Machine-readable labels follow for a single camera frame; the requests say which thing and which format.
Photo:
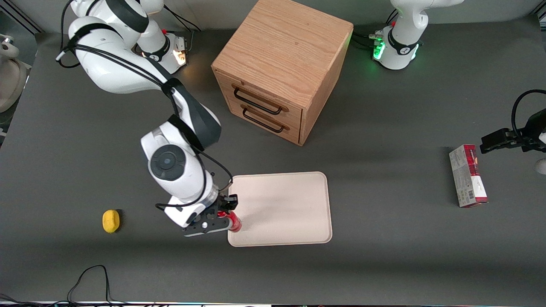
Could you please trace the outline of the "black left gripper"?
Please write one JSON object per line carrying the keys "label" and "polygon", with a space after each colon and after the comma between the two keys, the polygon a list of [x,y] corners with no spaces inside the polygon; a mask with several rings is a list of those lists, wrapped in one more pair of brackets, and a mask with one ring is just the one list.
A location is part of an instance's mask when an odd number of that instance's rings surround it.
{"label": "black left gripper", "polygon": [[546,152],[545,140],[540,139],[542,134],[545,137],[545,128],[546,109],[543,109],[530,116],[526,125],[523,128],[519,128],[518,131],[523,140],[522,146],[513,130],[502,128],[481,138],[482,143],[480,144],[480,152],[485,155],[488,152],[499,150],[501,148],[518,147],[521,147],[522,152]]}

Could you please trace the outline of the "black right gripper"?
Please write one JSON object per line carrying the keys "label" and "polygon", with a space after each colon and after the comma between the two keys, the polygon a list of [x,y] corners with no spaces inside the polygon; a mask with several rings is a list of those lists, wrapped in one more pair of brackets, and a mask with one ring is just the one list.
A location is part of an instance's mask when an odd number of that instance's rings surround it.
{"label": "black right gripper", "polygon": [[199,214],[198,226],[232,226],[233,211],[238,206],[238,195],[219,195],[211,206]]}

